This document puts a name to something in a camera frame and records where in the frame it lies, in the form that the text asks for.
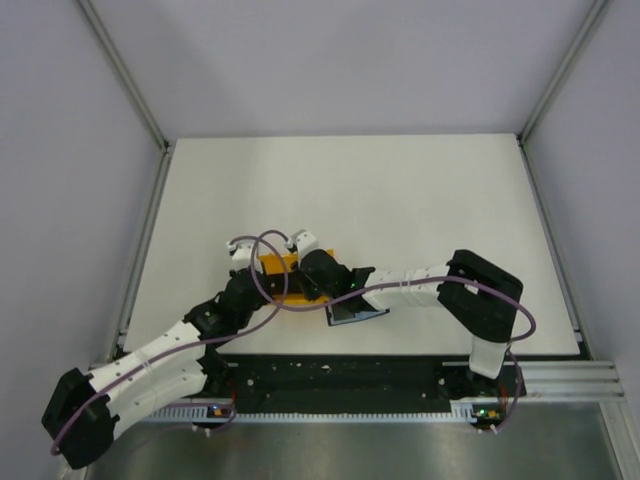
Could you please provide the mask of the black credit card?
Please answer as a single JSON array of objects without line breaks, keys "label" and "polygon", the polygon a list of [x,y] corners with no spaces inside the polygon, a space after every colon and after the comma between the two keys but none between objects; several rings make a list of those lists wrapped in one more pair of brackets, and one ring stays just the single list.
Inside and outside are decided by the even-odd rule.
[{"label": "black credit card", "polygon": [[331,323],[347,324],[358,322],[361,320],[360,312],[352,312],[341,304],[335,304],[331,307]]}]

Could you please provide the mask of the yellow plastic bin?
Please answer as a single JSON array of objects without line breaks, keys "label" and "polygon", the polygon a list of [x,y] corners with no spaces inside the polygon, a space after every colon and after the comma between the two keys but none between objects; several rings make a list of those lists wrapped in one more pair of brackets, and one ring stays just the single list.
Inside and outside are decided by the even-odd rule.
[{"label": "yellow plastic bin", "polygon": [[261,254],[258,260],[268,280],[271,297],[288,307],[290,311],[325,304],[329,298],[321,295],[317,288],[304,279],[296,270],[296,253],[281,254],[285,266],[276,254]]}]

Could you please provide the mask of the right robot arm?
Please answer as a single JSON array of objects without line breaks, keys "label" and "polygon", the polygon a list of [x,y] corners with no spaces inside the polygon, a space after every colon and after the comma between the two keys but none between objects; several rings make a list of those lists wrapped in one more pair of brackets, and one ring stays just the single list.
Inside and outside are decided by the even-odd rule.
[{"label": "right robot arm", "polygon": [[487,396],[502,385],[524,284],[476,253],[459,249],[441,266],[389,271],[350,269],[316,249],[295,262],[293,271],[303,279],[305,293],[335,300],[356,316],[404,307],[446,310],[472,335],[469,388]]}]

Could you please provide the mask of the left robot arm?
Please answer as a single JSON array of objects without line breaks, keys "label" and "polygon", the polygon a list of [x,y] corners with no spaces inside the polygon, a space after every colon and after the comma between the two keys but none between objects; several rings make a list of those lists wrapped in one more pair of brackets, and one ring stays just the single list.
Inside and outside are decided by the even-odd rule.
[{"label": "left robot arm", "polygon": [[241,269],[156,339],[89,372],[65,372],[41,420],[51,454],[73,469],[86,467],[155,411],[200,393],[220,394],[229,366],[217,349],[248,326],[270,292],[265,274]]}]

